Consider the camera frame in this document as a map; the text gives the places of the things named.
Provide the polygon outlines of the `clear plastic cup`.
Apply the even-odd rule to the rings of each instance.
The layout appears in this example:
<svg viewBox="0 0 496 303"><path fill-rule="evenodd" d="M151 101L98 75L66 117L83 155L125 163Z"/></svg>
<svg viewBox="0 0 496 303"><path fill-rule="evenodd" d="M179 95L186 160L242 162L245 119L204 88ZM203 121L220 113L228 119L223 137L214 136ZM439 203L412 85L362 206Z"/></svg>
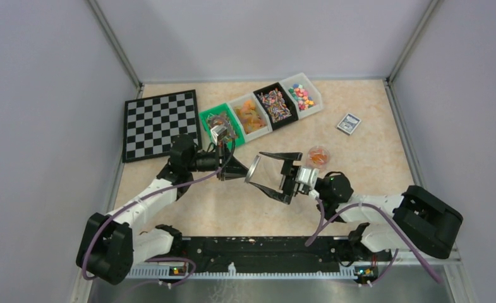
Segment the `clear plastic cup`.
<svg viewBox="0 0 496 303"><path fill-rule="evenodd" d="M325 170L330 162L330 159L330 151L323 146L317 145L309 149L306 164L312 168Z"/></svg>

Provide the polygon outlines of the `green candy bin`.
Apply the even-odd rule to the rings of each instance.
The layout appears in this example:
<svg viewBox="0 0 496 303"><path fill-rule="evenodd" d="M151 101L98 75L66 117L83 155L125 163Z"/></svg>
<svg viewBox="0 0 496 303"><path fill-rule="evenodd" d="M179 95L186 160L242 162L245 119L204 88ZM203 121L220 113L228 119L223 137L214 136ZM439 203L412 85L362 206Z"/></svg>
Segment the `green candy bin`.
<svg viewBox="0 0 496 303"><path fill-rule="evenodd" d="M241 126L237 121L237 119L235 118L233 111L225 103L199 113L199 117L202 121L203 128L207 132L210 141L212 141L212 135L210 132L212 127L218 124L222 124L222 121L212 120L215 116L220 116L229 123L233 131L236 147L245 144L245 137L242 133Z"/></svg>

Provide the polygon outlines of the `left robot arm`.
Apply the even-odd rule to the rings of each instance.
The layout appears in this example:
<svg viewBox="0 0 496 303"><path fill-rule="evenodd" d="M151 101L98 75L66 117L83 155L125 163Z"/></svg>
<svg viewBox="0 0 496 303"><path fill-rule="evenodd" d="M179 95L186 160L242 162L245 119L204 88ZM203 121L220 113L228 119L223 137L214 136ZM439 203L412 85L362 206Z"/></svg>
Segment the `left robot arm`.
<svg viewBox="0 0 496 303"><path fill-rule="evenodd" d="M194 184L244 176L247 169L235 158L236 147L235 141L225 143L219 137L209 150L201 150L187 134L176 136L165 166L142 192L107 214L88 218L76 256L82 278L117 285L134 264L156 256L178 259L183 245L175 239L176 229L160 225L144 233L143 226Z"/></svg>

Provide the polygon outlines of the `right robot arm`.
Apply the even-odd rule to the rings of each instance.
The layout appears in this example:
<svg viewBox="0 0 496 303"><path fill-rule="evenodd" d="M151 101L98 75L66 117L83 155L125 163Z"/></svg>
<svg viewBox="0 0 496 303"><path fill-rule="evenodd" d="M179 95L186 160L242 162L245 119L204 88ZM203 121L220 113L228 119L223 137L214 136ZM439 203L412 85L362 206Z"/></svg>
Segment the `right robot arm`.
<svg viewBox="0 0 496 303"><path fill-rule="evenodd" d="M262 156L282 161L277 189L252 180ZM318 168L297 165L301 158L301 153L260 153L245 182L284 204L297 194L314 199L322 216L316 235L332 222L357 222L349 241L351 254L358 260L386 249L409 249L437 259L450 256L464 218L424 187L411 185L395 195L356 194L342 172L321 176Z"/></svg>

